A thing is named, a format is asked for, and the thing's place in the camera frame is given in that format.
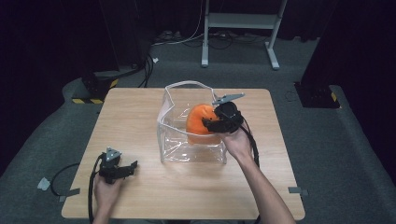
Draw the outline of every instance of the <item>dark background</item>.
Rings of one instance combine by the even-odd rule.
[[[171,30],[190,36],[195,31],[201,1],[135,2],[138,20],[151,25],[157,35]],[[289,1],[278,37],[300,36],[307,41],[321,36],[308,65],[317,67],[310,78],[320,80],[320,85],[343,88],[375,153],[395,181],[395,3],[349,0],[336,6],[337,2]],[[223,4],[218,0],[211,1],[211,10],[272,14],[279,3],[250,0]],[[76,58],[70,55],[61,1],[0,4],[3,173],[32,131],[64,102],[63,86],[86,71],[76,66]],[[203,25],[202,17],[199,34]]]

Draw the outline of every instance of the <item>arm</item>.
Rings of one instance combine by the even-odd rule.
[[[94,179],[94,194],[97,202],[97,211],[93,220],[94,224],[108,223],[114,204],[120,194],[121,179],[114,184],[107,184],[102,176],[96,175]]]
[[[262,223],[295,223],[289,208],[254,162],[247,135],[238,129],[234,133],[222,133],[219,136],[247,179]]]

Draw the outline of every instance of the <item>white shelf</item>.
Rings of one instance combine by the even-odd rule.
[[[209,13],[209,27],[274,29],[276,15]]]
[[[205,7],[205,32],[204,43],[202,45],[201,66],[209,66],[209,48],[208,36],[210,27],[222,28],[246,28],[246,29],[263,29],[272,30],[269,42],[265,42],[265,50],[268,53],[271,65],[274,70],[279,69],[279,63],[274,53],[274,43],[277,31],[282,21],[283,11],[285,10],[288,0],[282,0],[280,9],[276,15],[264,14],[237,14],[237,13],[209,13],[209,0],[206,0]]]

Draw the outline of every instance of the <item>clear plastic container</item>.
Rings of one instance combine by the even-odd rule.
[[[212,88],[197,81],[182,81],[165,87],[163,106],[157,118],[161,162],[227,162],[227,149],[215,134],[186,132],[186,120],[191,109],[198,104],[211,105],[216,99]],[[202,140],[199,141],[202,144],[190,144],[189,137]]]

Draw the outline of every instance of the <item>person's right hand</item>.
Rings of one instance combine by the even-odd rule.
[[[245,122],[242,126],[248,129]],[[241,128],[233,133],[218,133],[218,135],[227,147],[228,152],[230,152],[237,161],[253,160],[248,136]]]
[[[114,184],[107,184],[104,177],[96,174],[94,179],[94,194],[98,208],[108,207],[111,209],[117,202],[120,194],[122,179],[116,179]]]

